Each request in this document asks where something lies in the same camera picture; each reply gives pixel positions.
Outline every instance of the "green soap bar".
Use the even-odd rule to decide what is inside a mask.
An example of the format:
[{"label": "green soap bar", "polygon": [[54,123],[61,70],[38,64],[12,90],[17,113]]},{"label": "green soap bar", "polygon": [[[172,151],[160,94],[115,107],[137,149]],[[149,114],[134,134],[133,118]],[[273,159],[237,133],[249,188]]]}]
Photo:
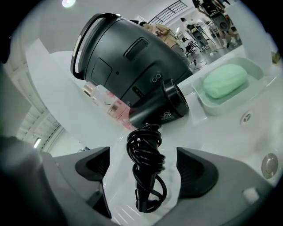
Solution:
[{"label": "green soap bar", "polygon": [[239,65],[227,64],[212,71],[203,82],[206,94],[213,98],[221,98],[247,80],[247,71]]}]

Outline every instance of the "fluorescent light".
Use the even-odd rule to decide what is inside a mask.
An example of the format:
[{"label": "fluorescent light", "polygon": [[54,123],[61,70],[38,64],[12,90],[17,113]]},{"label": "fluorescent light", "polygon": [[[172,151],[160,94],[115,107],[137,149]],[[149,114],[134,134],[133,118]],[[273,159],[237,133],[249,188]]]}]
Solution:
[{"label": "fluorescent light", "polygon": [[62,5],[65,7],[65,8],[69,8],[71,7],[72,5],[74,5],[76,2],[76,0],[63,0],[62,1]]},{"label": "fluorescent light", "polygon": [[36,142],[34,144],[34,148],[36,148],[39,145],[40,141],[41,141],[41,139],[37,138],[37,140],[36,140]]}]

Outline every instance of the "black metal railing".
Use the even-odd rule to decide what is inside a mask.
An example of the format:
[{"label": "black metal railing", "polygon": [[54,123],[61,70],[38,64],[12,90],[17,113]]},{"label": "black metal railing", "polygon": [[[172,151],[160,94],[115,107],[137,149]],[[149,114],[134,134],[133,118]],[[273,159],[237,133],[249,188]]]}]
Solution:
[{"label": "black metal railing", "polygon": [[179,0],[173,3],[172,5],[168,6],[158,15],[156,15],[151,21],[149,21],[149,24],[153,24],[153,23],[163,24],[167,20],[169,20],[171,17],[173,17],[176,13],[182,11],[185,8],[187,8],[187,5]]}]

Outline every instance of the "device handle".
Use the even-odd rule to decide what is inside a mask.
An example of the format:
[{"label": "device handle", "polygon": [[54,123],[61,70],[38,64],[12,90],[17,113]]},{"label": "device handle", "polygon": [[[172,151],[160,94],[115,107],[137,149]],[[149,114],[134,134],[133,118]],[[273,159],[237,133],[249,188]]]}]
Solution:
[{"label": "device handle", "polygon": [[76,72],[75,70],[75,65],[76,65],[76,58],[78,56],[78,52],[81,46],[81,43],[85,37],[85,35],[87,34],[88,30],[90,29],[90,27],[93,25],[93,23],[100,19],[100,18],[108,18],[108,17],[118,17],[115,14],[112,13],[97,13],[95,14],[93,17],[91,17],[91,19],[86,23],[86,25],[83,27],[83,29],[80,32],[80,35],[76,41],[76,45],[72,54],[72,60],[71,60],[71,73],[77,78],[77,79],[81,79],[84,80],[83,76],[80,74],[80,72]]}]

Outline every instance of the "pink bottle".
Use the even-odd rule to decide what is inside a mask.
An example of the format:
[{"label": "pink bottle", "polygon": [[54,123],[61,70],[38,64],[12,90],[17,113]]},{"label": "pink bottle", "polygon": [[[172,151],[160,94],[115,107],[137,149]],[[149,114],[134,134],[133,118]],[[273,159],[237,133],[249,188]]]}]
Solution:
[{"label": "pink bottle", "polygon": [[84,86],[84,92],[102,111],[120,122],[125,128],[129,130],[136,129],[129,122],[130,107],[104,86],[95,86],[93,83],[87,82]]}]

